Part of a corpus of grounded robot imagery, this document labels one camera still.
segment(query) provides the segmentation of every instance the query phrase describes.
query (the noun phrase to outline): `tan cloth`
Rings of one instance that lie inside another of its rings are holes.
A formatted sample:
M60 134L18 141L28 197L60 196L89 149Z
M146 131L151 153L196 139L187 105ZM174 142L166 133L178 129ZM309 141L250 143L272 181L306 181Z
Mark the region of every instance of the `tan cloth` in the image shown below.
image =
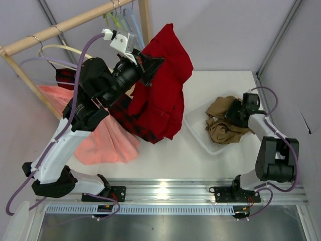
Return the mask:
M224 118L228 108L234 100L235 97L233 96L218 97L206 111L206 114L210 117L206 120L206 130L209 131L211 139L215 143L238 143L245 133L251 131L249 128L237 127Z

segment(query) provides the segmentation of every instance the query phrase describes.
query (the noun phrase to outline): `red plaid shirt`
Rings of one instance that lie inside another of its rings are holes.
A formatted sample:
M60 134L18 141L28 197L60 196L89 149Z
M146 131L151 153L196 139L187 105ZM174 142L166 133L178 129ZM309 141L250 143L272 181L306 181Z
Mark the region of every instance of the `red plaid shirt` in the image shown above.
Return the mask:
M75 82L76 71L71 69L57 69L56 70L56 81L64 83L74 83ZM73 90L73 85L58 83L59 87ZM128 107L131 103L131 98L126 94L122 95L119 100L108 109L108 112L114 117L118 123L129 133L134 134L147 142L153 144L159 142L163 138L157 138L149 129L142 127L138 124L138 119L140 115L128 114Z

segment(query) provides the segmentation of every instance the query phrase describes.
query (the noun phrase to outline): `vent grate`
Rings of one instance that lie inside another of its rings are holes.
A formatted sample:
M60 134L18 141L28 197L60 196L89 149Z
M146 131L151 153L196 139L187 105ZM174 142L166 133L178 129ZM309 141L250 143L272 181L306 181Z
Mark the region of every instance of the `vent grate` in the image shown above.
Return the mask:
M95 204L50 204L46 213L59 214L104 214L97 212ZM120 207L118 214L148 214L148 215L234 215L231 205L126 205Z

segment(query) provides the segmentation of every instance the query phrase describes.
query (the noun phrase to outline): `pink cloth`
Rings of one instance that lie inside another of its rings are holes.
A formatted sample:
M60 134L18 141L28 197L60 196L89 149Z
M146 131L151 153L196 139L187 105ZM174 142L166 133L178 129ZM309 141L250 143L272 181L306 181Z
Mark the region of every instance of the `pink cloth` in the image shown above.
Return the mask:
M72 90L58 86L39 86L39 89L61 114L73 97ZM139 142L109 115L79 145L74 154L85 165L102 162L127 163L138 157Z

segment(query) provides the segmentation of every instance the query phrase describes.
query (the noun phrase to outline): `wooden pole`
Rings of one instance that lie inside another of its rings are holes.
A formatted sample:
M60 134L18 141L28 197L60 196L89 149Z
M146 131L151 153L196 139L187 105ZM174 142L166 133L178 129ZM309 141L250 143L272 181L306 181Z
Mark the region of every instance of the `wooden pole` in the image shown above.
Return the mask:
M144 43L147 45L151 41L152 37L148 0L138 0L138 4L142 35L144 38Z
M124 6L125 4L128 4L132 2L133 0L120 0L120 5ZM116 5L116 8L119 7L119 1L114 0L114 3ZM66 32L74 27L77 27L81 24L84 24L90 20L93 20L99 16L104 15L105 13L108 13L110 11L114 10L114 4L112 2L108 2L107 4L104 4L100 7L94 8L92 10L89 10L83 14L77 15L71 19L68 19L62 23L57 24L56 26L59 27L63 32ZM57 35L61 34L61 32L55 28L50 27L48 29L45 29L41 32L38 32L36 34L33 34L36 36L41 42L44 42L52 37L55 37ZM2 50L0 50L0 55L7 54L9 56L12 56L14 54L17 54L21 51L24 51L32 46L35 46L39 44L38 40L33 37L26 37L20 41L17 41L13 44L10 44L6 47L3 47Z
M134 0L119 0L119 1L114 0L114 4L116 8L118 8L119 6L124 6ZM141 26L142 26L144 42L148 44L151 40L148 0L138 0L138 1L139 1L139 11L140 11L140 17L141 17ZM57 24L56 26L59 29L61 29L61 31L66 32L74 27L77 27L99 16L102 16L108 12L111 12L112 10L115 9L114 4L113 2L108 2L105 5L89 10L83 14L77 15L69 20L66 20L60 24ZM59 34L61 34L61 32L57 28L50 27L48 29L45 29L33 35L36 36L41 42L43 42ZM2 47L0 45L0 55L11 66L11 68L16 72L16 74L26 83L26 85L32 90L32 92L48 107L48 109L55 115L55 117L60 119L61 114L59 114L54 109L54 107L48 101L46 96L31 81L31 79L23 71L23 69L19 66L19 64L11 57L14 54L24 51L37 44L39 44L37 39L33 37L26 37L6 47Z

